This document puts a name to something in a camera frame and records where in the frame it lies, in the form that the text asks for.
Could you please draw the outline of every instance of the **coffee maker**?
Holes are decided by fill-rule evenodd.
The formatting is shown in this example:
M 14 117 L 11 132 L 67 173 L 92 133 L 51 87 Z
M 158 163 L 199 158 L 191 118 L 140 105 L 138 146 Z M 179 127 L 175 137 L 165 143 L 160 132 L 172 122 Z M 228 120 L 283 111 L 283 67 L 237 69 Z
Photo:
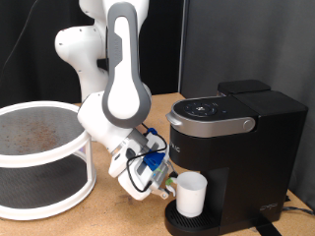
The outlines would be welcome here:
M 308 108 L 257 81 L 219 84 L 166 115 L 171 160 L 208 180 L 203 213 L 165 210 L 172 235 L 222 235 L 281 217 Z

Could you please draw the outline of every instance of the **white cup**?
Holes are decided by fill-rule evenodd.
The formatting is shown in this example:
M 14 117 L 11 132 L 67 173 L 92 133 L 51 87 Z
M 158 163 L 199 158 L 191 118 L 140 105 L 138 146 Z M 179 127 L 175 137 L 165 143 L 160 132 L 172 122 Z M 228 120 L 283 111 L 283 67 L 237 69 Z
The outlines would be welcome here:
M 184 172 L 177 179 L 176 208 L 179 213 L 186 217 L 200 215 L 204 208 L 207 179 L 196 172 Z

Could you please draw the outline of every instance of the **wooden table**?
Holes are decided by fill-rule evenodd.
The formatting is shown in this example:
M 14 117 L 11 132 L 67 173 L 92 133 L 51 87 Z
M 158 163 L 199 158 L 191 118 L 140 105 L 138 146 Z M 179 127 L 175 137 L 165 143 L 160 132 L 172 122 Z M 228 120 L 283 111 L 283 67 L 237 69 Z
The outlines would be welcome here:
M 165 114 L 171 105 L 183 97 L 179 93 L 153 96 L 152 111 L 145 121 L 149 127 L 169 140 L 169 123 Z M 34 221 L 0 219 L 0 236 L 90 236 L 90 235 L 169 235 L 164 227 L 164 210 L 173 197 L 164 201 L 155 195 L 142 202 L 133 200 L 108 174 L 110 155 L 105 147 L 93 143 L 97 180 L 90 195 L 64 213 Z M 179 173 L 184 169 L 175 165 Z M 293 193 L 286 206 L 308 208 Z M 283 236 L 314 236 L 315 217 L 301 211 L 286 211 L 274 223 Z M 259 236 L 255 229 L 227 234 L 230 236 Z

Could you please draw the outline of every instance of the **coffee maker lid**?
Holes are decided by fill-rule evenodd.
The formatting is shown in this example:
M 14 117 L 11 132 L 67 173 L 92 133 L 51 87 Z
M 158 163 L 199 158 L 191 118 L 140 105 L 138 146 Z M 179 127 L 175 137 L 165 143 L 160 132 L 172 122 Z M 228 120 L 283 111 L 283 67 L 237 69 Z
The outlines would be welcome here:
M 187 136 L 212 138 L 248 133 L 258 114 L 232 96 L 184 99 L 166 115 L 172 128 Z

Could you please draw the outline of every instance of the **black curtain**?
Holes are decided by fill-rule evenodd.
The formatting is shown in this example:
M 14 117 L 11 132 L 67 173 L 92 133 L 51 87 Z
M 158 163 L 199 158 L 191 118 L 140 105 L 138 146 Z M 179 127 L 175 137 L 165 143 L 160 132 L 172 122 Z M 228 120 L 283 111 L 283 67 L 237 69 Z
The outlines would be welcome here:
M 307 105 L 289 187 L 315 209 L 315 2 L 187 4 L 182 94 L 216 95 L 220 82 L 255 79 Z
M 34 2 L 0 1 L 0 70 Z M 140 34 L 140 62 L 142 80 L 153 94 L 177 91 L 182 5 L 183 0 L 151 0 Z M 38 0 L 0 79 L 0 107 L 33 100 L 80 102 L 78 76 L 55 52 L 54 39 L 60 30 L 93 23 L 79 0 Z M 98 64 L 106 69 L 105 60 Z

